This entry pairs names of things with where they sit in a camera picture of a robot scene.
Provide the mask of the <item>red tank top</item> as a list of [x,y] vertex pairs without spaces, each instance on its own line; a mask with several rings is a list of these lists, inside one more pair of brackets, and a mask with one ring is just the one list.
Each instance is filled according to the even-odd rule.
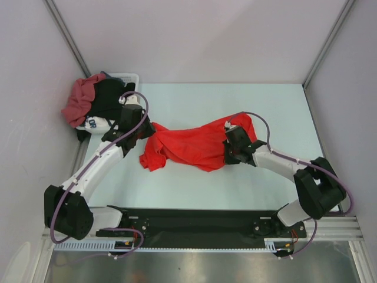
[[229,116],[201,127],[170,130],[153,123],[156,132],[148,138],[144,153],[139,157],[143,168],[153,172],[163,168],[168,160],[212,172],[225,166],[224,125]]

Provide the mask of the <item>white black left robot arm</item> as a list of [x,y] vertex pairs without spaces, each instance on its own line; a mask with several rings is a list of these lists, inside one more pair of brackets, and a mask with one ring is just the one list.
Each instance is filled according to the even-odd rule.
[[119,120],[110,127],[90,160],[60,186],[49,186],[44,193],[44,221],[53,243],[70,238],[82,240],[92,232],[113,231],[125,235],[130,221],[121,209],[110,206],[90,208],[88,202],[110,170],[136,146],[155,132],[148,117],[147,98],[138,91],[121,95]]

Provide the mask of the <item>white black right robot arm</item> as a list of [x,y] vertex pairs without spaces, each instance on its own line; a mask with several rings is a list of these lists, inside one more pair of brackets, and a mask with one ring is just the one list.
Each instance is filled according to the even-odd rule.
[[225,164],[244,163],[267,169],[295,184],[297,200],[280,208],[272,221],[277,236],[286,236],[298,222],[321,219],[347,197],[327,159],[299,160],[273,150],[264,141],[251,141],[240,126],[227,122],[224,129]]

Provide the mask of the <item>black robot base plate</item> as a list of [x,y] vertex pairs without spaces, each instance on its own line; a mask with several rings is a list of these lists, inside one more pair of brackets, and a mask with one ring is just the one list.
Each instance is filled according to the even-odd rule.
[[144,248],[251,249],[265,239],[305,239],[303,222],[287,227],[273,210],[195,210],[120,208],[117,231],[99,237],[131,237],[140,231]]

